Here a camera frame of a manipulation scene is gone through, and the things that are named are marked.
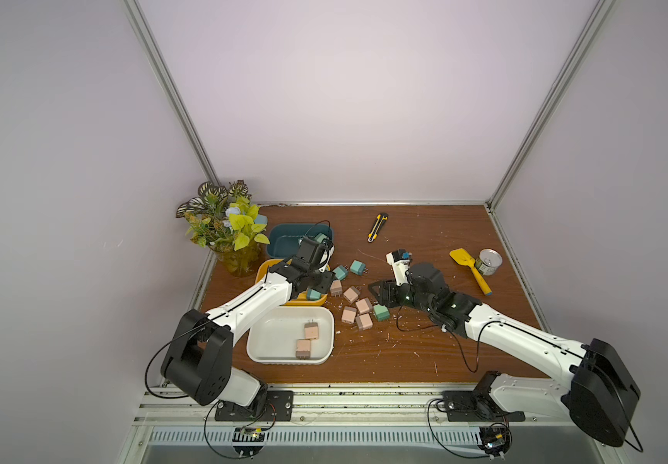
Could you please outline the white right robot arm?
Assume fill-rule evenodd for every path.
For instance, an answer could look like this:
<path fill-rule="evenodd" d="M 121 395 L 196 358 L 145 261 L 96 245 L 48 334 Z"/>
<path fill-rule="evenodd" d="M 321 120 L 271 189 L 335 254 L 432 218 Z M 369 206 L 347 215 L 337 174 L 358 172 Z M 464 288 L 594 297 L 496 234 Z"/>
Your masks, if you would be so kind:
<path fill-rule="evenodd" d="M 442 331 L 496 348 L 547 375 L 547 380 L 497 375 L 489 402 L 503 413 L 569 418 L 597 442 L 641 450 L 632 421 L 641 389 L 608 342 L 555 336 L 521 323 L 477 298 L 449 288 L 430 263 L 392 266 L 391 280 L 369 284 L 380 305 L 410 307 L 428 315 Z"/>

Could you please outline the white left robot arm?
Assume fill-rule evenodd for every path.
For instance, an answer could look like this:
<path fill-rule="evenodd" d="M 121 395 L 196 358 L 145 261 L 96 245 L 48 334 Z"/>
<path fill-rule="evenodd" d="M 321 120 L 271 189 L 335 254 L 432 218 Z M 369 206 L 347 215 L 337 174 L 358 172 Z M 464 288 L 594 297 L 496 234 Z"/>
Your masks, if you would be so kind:
<path fill-rule="evenodd" d="M 206 406 L 217 400 L 232 403 L 258 417 L 267 404 L 268 386 L 234 367 L 233 349 L 269 311 L 314 290 L 328 292 L 334 273 L 327 269 L 333 255 L 330 239 L 301 239 L 295 255 L 268 268 L 264 277 L 229 302 L 200 312 L 184 313 L 173 338 L 158 350 L 161 375 L 189 397 Z"/>

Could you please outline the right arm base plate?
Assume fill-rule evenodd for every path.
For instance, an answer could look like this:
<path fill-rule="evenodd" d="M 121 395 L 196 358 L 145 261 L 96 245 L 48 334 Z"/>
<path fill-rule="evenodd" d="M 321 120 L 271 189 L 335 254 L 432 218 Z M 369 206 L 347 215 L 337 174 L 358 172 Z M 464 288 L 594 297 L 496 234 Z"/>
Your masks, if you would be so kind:
<path fill-rule="evenodd" d="M 488 394 L 482 392 L 446 391 L 442 394 L 441 408 L 445 411 L 448 421 L 472 423 L 520 423 L 525 421 L 521 411 L 509 412 L 500 407 Z"/>

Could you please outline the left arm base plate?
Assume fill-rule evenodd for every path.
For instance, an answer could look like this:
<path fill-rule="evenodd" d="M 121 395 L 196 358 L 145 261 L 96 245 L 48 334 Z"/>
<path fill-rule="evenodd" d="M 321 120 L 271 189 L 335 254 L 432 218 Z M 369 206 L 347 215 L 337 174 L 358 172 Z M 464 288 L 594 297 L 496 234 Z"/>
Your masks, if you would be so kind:
<path fill-rule="evenodd" d="M 250 406 L 240 406 L 229 401 L 220 401 L 214 421 L 291 421 L 294 392 L 271 390 L 261 394 Z"/>

